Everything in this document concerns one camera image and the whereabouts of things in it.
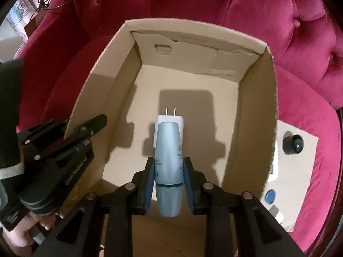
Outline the person's left hand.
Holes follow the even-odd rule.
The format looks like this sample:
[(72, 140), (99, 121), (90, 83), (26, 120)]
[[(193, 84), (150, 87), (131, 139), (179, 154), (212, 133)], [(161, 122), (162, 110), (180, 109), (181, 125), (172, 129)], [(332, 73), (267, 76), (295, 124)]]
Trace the person's left hand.
[(11, 232), (1, 227), (1, 256), (31, 256), (35, 241), (29, 230), (37, 223), (49, 230), (55, 221), (55, 215), (43, 217), (29, 212)]

